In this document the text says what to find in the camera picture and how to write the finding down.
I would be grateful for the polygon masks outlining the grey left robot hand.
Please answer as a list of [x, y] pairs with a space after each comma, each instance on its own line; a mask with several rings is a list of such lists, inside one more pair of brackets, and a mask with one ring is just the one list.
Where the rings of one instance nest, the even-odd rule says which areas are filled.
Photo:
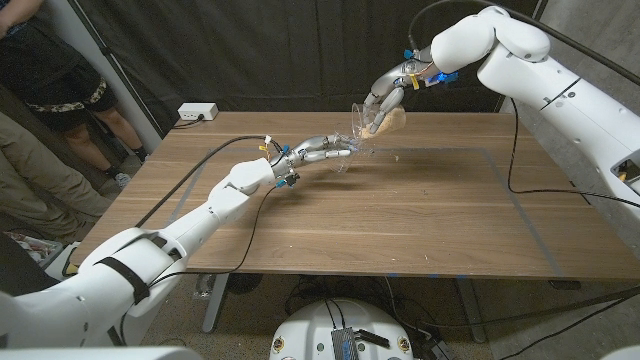
[[347, 135], [313, 136], [293, 148], [282, 148], [270, 164], [275, 178], [280, 180], [293, 175], [295, 168], [354, 155], [358, 147], [359, 141]]

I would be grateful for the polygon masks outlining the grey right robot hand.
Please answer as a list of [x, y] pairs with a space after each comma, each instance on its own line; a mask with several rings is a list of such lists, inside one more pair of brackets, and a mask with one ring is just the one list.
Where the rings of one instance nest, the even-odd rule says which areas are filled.
[[364, 123], [371, 135], [377, 133], [386, 115], [397, 107], [404, 97], [404, 88], [435, 85], [439, 69], [433, 62], [431, 47], [415, 50], [409, 59], [395, 66], [372, 85], [363, 103]]

